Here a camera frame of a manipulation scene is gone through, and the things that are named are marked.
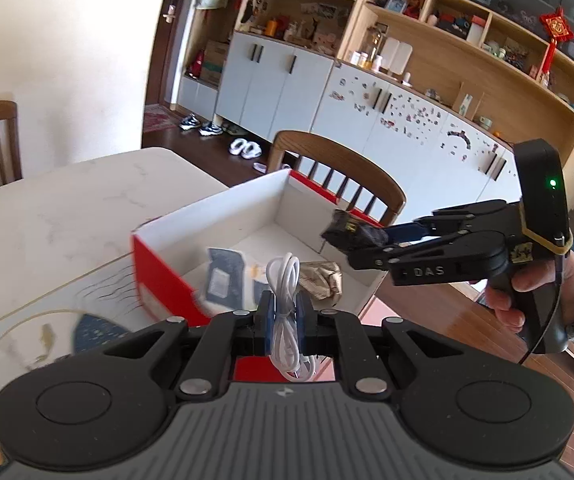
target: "white wall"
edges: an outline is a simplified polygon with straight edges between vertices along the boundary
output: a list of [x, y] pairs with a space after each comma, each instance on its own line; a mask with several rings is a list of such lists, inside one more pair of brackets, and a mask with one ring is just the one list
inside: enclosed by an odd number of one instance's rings
[[136, 150], [162, 0], [0, 0], [24, 176]]

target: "sneaker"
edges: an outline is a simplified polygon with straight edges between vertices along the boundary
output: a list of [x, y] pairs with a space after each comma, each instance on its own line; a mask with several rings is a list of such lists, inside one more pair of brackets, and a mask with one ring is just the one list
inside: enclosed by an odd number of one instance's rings
[[203, 127], [201, 127], [202, 136], [220, 135], [221, 133], [222, 128], [220, 126], [216, 126], [213, 121], [209, 121], [208, 123], [203, 124]]
[[180, 124], [178, 124], [180, 128], [184, 131], [193, 130], [194, 128], [199, 128], [201, 126], [201, 122], [198, 120], [195, 114], [187, 115]]

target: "white container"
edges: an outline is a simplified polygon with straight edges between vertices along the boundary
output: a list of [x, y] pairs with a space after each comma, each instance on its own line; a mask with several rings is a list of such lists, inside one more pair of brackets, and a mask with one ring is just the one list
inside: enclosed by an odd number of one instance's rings
[[472, 24], [470, 25], [470, 31], [467, 34], [467, 43], [473, 43], [478, 45], [480, 43], [480, 38], [483, 37], [483, 31], [485, 30], [485, 20], [474, 16], [472, 18]]

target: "white slipper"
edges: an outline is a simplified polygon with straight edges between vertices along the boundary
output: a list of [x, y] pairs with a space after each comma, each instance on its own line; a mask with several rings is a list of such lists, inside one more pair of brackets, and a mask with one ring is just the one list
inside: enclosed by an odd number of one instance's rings
[[248, 142], [240, 153], [240, 156], [245, 160], [249, 160], [250, 158], [258, 158], [262, 154], [263, 150], [260, 149], [257, 142]]
[[240, 155], [240, 152], [242, 152], [247, 147], [248, 144], [249, 144], [248, 140], [235, 139], [229, 145], [229, 153], [231, 153], [231, 155]]

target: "human hand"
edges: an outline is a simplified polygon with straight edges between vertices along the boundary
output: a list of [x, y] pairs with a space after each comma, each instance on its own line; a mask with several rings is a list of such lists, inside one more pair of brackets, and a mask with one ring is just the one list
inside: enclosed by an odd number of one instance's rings
[[[554, 281], [554, 260], [533, 262], [523, 267], [512, 277], [512, 286], [517, 292], [529, 292]], [[485, 288], [485, 300], [494, 309], [498, 320], [514, 333], [519, 333], [525, 323], [525, 314], [512, 308], [512, 300], [503, 291]], [[565, 326], [574, 323], [574, 253], [563, 263], [563, 284], [560, 289], [560, 304]]]

